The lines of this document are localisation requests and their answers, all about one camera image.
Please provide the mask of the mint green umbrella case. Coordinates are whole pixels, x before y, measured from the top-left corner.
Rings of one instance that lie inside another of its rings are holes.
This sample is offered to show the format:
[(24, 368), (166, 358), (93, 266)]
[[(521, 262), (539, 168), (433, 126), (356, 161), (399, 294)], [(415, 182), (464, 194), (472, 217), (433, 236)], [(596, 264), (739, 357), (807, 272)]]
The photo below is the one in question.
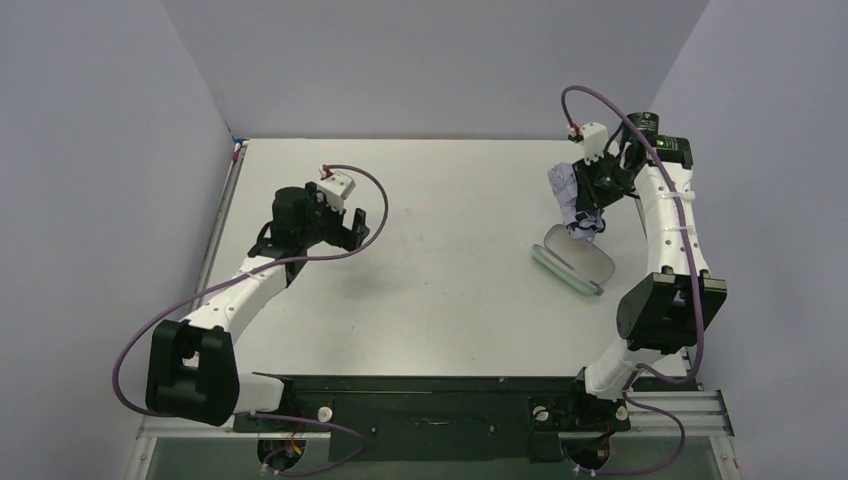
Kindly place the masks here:
[(615, 272), (615, 262), (606, 252), (591, 239), (573, 238), (563, 224), (553, 225), (530, 252), (534, 260), (585, 296), (601, 296)]

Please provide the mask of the lavender folding umbrella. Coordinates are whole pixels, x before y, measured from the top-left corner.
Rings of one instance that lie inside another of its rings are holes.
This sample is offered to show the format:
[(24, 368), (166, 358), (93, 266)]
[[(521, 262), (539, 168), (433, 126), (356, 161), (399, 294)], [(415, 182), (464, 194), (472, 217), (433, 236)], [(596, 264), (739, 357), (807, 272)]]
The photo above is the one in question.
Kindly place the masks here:
[(571, 164), (558, 163), (547, 171), (549, 185), (558, 203), (563, 225), (575, 240), (592, 241), (606, 230), (602, 210), (577, 207), (579, 186)]

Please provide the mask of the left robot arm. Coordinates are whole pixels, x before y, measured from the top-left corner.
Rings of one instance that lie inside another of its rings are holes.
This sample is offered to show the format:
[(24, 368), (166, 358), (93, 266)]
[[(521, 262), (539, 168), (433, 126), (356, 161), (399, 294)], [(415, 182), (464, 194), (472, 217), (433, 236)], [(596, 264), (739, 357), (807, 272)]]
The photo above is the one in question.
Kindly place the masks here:
[(337, 172), (302, 187), (279, 189), (272, 218), (260, 229), (236, 275), (180, 320), (153, 330), (145, 402), (152, 412), (220, 426), (230, 417), (273, 412), (282, 402), (281, 380), (239, 370), (235, 343), (267, 303), (282, 293), (325, 243), (353, 252), (369, 234), (366, 213), (343, 223), (355, 188)]

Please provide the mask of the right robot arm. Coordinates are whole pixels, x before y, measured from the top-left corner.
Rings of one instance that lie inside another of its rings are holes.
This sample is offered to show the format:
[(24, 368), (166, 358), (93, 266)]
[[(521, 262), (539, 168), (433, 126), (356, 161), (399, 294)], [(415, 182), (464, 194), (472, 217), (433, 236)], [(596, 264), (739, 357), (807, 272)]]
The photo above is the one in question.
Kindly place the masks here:
[(696, 232), (690, 143), (661, 135), (653, 112), (630, 113), (622, 124), (624, 150), (612, 153), (607, 130), (586, 124), (572, 166), (578, 232), (604, 208), (635, 197), (647, 242), (647, 274), (620, 300), (617, 337), (583, 372), (587, 394), (617, 400), (631, 378), (685, 347), (700, 346), (704, 330), (727, 298), (727, 284), (705, 261)]

